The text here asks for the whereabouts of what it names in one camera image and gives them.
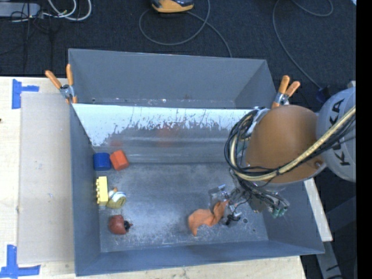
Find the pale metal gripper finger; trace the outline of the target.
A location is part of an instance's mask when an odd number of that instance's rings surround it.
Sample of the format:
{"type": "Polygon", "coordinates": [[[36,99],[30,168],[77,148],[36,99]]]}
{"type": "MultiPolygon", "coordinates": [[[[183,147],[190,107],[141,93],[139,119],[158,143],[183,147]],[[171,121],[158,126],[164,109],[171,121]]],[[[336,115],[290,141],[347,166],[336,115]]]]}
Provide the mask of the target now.
{"type": "Polygon", "coordinates": [[[241,219],[241,212],[232,211],[229,213],[226,217],[226,221],[224,222],[224,225],[227,227],[233,227],[235,226],[241,219]]]}
{"type": "Polygon", "coordinates": [[[226,185],[222,184],[208,190],[209,202],[211,205],[215,205],[218,202],[224,202],[229,200],[230,196],[226,190],[226,185]]]}

